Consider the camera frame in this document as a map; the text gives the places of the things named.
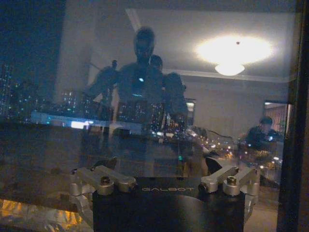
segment cityscape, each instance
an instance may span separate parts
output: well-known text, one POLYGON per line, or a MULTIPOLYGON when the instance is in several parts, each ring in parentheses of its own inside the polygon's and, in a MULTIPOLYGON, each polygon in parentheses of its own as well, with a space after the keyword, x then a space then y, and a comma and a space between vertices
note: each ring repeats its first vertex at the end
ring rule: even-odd
MULTIPOLYGON (((0 120, 14 123, 50 124, 82 129, 91 124, 104 126, 112 121, 114 108, 93 101, 82 91, 66 89, 61 93, 61 102, 53 103, 40 96, 38 86, 31 81, 14 83, 14 68, 3 64, 0 76, 0 120)), ((189 114, 192 103, 188 102, 189 114)), ((140 124, 151 117, 151 130, 160 131, 164 121, 163 104, 147 106, 145 101, 119 103, 116 120, 140 124)), ((178 123, 169 116, 167 131, 178 129, 178 123)))

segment glass window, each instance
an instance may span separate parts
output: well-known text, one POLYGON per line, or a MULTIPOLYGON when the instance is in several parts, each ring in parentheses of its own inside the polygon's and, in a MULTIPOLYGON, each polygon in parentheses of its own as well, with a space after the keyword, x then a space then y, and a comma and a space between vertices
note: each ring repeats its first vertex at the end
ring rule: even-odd
POLYGON ((296 1, 31 0, 3 15, 0 224, 90 230, 73 169, 200 181, 232 165, 261 174, 244 230, 276 229, 296 1))

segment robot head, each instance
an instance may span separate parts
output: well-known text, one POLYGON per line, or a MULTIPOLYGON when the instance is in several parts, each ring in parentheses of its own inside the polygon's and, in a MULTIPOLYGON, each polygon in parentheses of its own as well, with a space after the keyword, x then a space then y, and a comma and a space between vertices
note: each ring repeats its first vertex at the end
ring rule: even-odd
POLYGON ((134 51, 138 62, 148 63, 154 51, 155 35, 151 28, 140 28, 134 38, 134 51))

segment night sky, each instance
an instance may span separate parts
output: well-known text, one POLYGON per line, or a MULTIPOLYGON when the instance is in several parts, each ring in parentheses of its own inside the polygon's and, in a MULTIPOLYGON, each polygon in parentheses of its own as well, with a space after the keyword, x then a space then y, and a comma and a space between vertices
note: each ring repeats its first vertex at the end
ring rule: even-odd
POLYGON ((0 1, 0 64, 14 66, 13 81, 30 80, 51 98, 56 79, 64 0, 0 1))

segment ceiling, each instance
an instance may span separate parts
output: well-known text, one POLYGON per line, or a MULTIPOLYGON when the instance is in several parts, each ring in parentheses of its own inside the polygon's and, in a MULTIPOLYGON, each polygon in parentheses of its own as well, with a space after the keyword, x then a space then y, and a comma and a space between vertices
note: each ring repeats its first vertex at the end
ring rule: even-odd
POLYGON ((141 26, 150 26, 156 35, 154 53, 163 59, 164 73, 177 72, 186 79, 207 77, 278 83, 294 77, 300 14, 193 10, 192 6, 185 8, 189 10, 152 7, 138 8, 127 2, 109 7, 98 4, 92 63, 102 68, 113 59, 118 60, 119 66, 134 62, 134 33, 141 26), (245 71, 239 75, 220 75, 214 69, 216 64, 198 56, 197 46, 228 35, 265 40, 272 54, 262 61, 246 64, 245 71))

